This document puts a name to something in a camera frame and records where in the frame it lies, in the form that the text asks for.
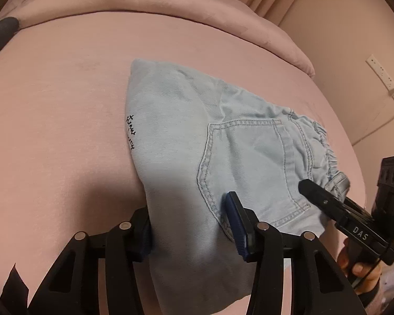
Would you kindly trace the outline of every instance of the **pink mattress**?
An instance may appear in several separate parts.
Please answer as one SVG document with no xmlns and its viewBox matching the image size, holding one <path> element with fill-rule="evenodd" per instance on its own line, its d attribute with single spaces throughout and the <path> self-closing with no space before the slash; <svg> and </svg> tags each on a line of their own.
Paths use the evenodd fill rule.
<svg viewBox="0 0 394 315">
<path fill-rule="evenodd" d="M 13 266 L 30 298 L 71 236 L 145 205 L 124 130 L 130 64 L 175 62 L 320 122 L 365 201 L 355 153 L 290 38 L 235 0 L 12 0 L 22 30 L 0 52 L 0 293 Z M 338 241 L 328 232 L 336 253 Z M 146 264 L 146 314 L 160 314 Z M 284 311 L 289 312 L 289 281 Z M 243 314 L 247 300 L 221 314 Z"/>
</svg>

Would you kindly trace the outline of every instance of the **beige wall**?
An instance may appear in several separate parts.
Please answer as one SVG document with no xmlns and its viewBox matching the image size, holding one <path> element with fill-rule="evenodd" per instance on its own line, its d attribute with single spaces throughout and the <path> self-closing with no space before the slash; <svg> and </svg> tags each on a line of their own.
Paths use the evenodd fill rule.
<svg viewBox="0 0 394 315">
<path fill-rule="evenodd" d="M 309 56 L 314 78 L 355 143 L 394 116 L 394 102 L 365 60 L 374 54 L 394 80 L 394 13 L 385 0 L 296 0 L 283 28 Z M 354 146 L 367 205 L 381 159 L 394 155 L 394 120 Z"/>
</svg>

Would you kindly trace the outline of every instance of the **light blue denim jeans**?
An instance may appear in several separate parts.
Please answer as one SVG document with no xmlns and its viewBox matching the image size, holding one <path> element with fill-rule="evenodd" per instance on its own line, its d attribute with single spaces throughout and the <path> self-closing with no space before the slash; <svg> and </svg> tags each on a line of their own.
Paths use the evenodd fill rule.
<svg viewBox="0 0 394 315">
<path fill-rule="evenodd" d="M 150 269 L 165 315 L 209 315 L 249 295 L 222 197 L 236 191 L 261 221 L 300 235 L 325 217 L 299 194 L 312 179 L 343 200 L 326 131 L 220 79 L 166 62 L 131 66 L 126 129 L 154 237 Z"/>
</svg>

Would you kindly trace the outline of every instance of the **back pocket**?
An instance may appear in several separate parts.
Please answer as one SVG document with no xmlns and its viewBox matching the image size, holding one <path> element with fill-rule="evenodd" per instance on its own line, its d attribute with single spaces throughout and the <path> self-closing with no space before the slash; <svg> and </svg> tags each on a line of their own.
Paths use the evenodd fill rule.
<svg viewBox="0 0 394 315">
<path fill-rule="evenodd" d="M 297 191 L 293 141 L 280 119 L 210 123 L 197 175 L 200 192 L 233 240 L 222 198 L 236 191 L 260 220 L 280 227 L 309 208 Z"/>
</svg>

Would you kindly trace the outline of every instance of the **hand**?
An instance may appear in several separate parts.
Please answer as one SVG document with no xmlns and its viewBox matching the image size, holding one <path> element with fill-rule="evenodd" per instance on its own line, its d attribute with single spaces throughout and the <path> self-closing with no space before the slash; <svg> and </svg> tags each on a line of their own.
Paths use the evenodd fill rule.
<svg viewBox="0 0 394 315">
<path fill-rule="evenodd" d="M 340 251 L 338 257 L 337 257 L 337 264 L 339 267 L 343 270 L 345 273 L 346 277 L 348 276 L 348 265 L 349 265 L 349 255 L 348 255 L 348 248 L 347 245 L 349 243 L 349 239 L 346 238 L 344 241 L 345 247 L 342 248 Z M 382 265 L 383 262 L 380 262 L 375 269 L 368 275 L 366 280 L 356 288 L 356 294 L 359 295 L 361 293 L 366 293 L 371 291 L 373 288 L 375 288 L 376 284 L 379 281 L 379 278 L 381 277 L 382 273 Z M 352 268 L 352 273 L 356 277 L 364 277 L 369 270 L 372 268 L 372 265 L 367 264 L 367 263 L 356 263 L 353 268 Z"/>
</svg>

